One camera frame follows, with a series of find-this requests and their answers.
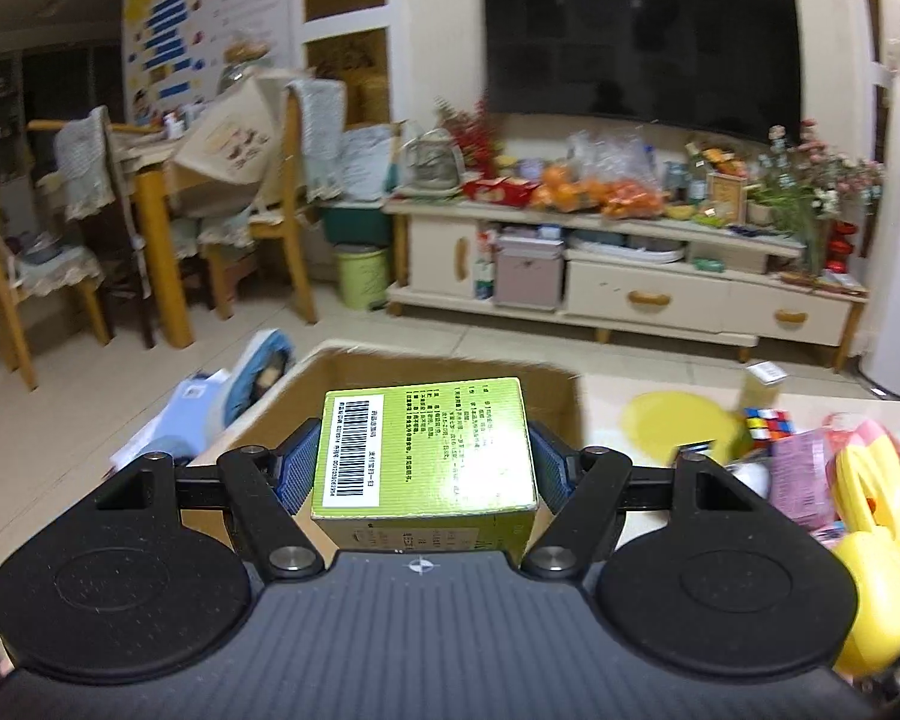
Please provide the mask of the green cardboard box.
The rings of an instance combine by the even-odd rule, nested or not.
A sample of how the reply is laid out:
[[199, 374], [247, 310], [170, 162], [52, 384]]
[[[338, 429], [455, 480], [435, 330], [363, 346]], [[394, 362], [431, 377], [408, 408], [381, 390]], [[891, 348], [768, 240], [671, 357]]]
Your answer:
[[341, 550], [517, 561], [537, 510], [520, 380], [326, 395], [310, 513]]

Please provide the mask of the brown cardboard box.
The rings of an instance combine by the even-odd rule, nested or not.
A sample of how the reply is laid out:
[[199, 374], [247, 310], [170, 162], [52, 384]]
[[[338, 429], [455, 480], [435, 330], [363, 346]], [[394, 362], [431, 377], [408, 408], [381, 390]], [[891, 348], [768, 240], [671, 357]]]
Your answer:
[[517, 361], [325, 343], [199, 454], [265, 447], [276, 494], [323, 559], [338, 551], [525, 553], [566, 488], [533, 433], [578, 447], [578, 378]]

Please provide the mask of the red vase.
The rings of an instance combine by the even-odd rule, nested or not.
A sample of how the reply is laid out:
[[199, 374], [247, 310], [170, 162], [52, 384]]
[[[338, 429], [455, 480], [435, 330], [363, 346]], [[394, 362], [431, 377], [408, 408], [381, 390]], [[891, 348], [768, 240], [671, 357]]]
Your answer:
[[833, 221], [829, 226], [824, 268], [832, 273], [847, 273], [848, 259], [854, 254], [852, 238], [859, 228], [848, 221]]

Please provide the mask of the beige tote bag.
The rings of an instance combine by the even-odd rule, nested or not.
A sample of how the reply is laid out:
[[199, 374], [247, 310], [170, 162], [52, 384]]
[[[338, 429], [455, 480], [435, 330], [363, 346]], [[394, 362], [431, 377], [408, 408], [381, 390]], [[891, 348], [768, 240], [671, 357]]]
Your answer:
[[283, 68], [252, 68], [219, 94], [188, 128], [165, 163], [172, 190], [215, 182], [253, 187], [278, 174], [299, 151], [290, 127], [290, 82]]

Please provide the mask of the wooden dining table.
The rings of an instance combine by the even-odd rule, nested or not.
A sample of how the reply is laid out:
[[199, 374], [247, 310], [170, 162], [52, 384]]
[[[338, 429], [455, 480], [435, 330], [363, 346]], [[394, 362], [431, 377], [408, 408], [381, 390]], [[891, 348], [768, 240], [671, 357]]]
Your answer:
[[164, 167], [169, 164], [173, 143], [153, 125], [112, 124], [118, 140], [113, 156], [131, 184], [137, 231], [144, 241], [148, 278], [160, 330], [172, 348], [183, 349], [194, 342], [188, 314], [182, 259], [176, 255], [170, 219], [170, 190]]

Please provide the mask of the wooden picture frame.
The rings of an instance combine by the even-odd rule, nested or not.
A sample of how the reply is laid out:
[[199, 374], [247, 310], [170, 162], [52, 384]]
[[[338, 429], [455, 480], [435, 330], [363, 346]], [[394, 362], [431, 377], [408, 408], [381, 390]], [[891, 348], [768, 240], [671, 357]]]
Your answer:
[[746, 218], [746, 181], [738, 176], [712, 172], [707, 179], [707, 202], [724, 223], [741, 223]]

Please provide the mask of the black flat television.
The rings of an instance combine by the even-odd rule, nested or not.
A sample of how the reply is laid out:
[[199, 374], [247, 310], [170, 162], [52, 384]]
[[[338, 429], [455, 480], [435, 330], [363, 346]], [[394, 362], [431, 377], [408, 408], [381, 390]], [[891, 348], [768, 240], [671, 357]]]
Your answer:
[[797, 0], [482, 0], [486, 103], [762, 140], [802, 120]]

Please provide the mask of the wooden dining chair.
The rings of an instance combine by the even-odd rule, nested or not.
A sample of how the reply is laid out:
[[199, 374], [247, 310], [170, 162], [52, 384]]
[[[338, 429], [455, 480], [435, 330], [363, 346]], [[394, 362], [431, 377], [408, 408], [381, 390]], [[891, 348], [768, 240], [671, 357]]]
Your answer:
[[301, 180], [305, 176], [304, 146], [317, 128], [346, 128], [346, 83], [329, 78], [283, 78], [263, 75], [256, 80], [266, 107], [279, 127], [281, 146], [251, 204], [245, 231], [251, 242], [279, 239], [294, 284], [295, 304], [302, 319], [318, 322], [312, 284], [301, 241]]

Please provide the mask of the green waste bin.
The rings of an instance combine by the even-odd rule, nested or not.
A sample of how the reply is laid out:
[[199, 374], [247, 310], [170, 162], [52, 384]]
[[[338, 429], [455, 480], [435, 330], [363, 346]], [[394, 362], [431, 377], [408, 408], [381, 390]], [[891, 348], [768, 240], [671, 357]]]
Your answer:
[[390, 286], [390, 252], [386, 247], [341, 244], [334, 247], [338, 291], [347, 309], [375, 310]]

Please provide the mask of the pink storage box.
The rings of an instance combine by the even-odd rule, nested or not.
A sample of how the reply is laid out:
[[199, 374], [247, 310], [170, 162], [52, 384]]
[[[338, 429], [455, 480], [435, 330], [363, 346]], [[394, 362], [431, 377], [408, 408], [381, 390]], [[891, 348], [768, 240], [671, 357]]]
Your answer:
[[562, 299], [564, 244], [559, 239], [504, 234], [497, 241], [494, 301], [554, 312]]

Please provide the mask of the Rubik's cube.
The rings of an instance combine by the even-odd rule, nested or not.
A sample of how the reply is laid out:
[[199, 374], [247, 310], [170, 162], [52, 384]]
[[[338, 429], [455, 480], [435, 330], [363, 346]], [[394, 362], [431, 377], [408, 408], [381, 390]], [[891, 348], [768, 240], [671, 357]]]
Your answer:
[[774, 444], [793, 436], [792, 419], [787, 411], [774, 408], [746, 408], [743, 411], [746, 435], [756, 445]]

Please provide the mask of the bag of oranges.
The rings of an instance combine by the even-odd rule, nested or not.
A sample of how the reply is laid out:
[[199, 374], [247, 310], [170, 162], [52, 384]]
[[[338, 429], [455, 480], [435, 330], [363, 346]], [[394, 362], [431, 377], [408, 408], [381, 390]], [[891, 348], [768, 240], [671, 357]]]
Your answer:
[[610, 220], [653, 220], [665, 213], [665, 190], [639, 133], [572, 133], [567, 156], [544, 166], [532, 210], [600, 213]]

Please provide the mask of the cream TV cabinet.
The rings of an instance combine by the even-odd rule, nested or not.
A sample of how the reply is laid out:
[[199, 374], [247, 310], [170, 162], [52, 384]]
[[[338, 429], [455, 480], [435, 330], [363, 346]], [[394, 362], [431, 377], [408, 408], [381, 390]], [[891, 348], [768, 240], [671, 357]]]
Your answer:
[[[841, 369], [852, 356], [868, 293], [849, 277], [797, 273], [802, 244], [745, 238], [689, 221], [611, 221], [450, 200], [391, 199], [397, 279], [388, 307], [450, 310], [588, 328], [601, 343], [639, 333], [729, 346], [751, 358], [761, 341], [819, 346]], [[494, 301], [504, 234], [564, 244], [554, 312]]]

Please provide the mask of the yellow toy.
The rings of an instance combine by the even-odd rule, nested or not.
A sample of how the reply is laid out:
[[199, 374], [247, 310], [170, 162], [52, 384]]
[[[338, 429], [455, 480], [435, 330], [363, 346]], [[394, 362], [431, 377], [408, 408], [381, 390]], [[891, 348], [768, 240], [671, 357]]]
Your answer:
[[845, 527], [832, 552], [859, 599], [837, 670], [865, 678], [900, 656], [900, 456], [883, 426], [866, 419], [848, 434], [831, 494]]

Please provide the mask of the potted flower plant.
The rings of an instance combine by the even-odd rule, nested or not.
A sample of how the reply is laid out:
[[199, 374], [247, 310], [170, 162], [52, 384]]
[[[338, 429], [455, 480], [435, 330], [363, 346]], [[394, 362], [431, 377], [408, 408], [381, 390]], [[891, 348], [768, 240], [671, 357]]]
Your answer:
[[820, 277], [826, 271], [831, 223], [854, 223], [859, 234], [868, 211], [883, 198], [883, 188], [881, 163], [842, 153], [818, 135], [814, 119], [803, 119], [795, 138], [781, 125], [769, 130], [751, 198], [769, 208], [775, 231], [803, 244], [803, 271]]

